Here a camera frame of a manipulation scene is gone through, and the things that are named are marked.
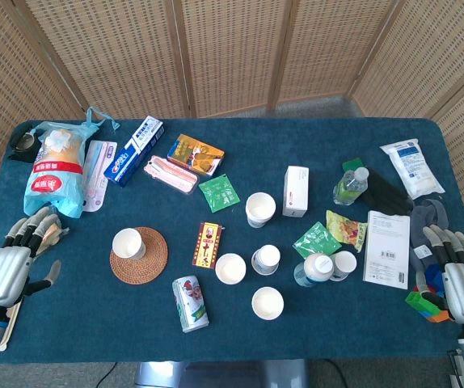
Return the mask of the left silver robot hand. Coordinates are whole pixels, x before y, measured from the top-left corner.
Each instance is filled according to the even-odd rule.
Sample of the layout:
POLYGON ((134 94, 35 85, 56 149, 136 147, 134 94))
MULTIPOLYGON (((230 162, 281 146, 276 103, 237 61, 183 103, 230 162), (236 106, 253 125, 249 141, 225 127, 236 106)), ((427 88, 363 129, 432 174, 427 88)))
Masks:
POLYGON ((61 222, 56 208, 45 206, 30 217, 18 220, 6 234, 0 247, 0 325, 9 322, 6 312, 23 297, 51 287, 59 277, 61 262, 55 261, 49 274, 31 282, 29 273, 46 232, 61 222))

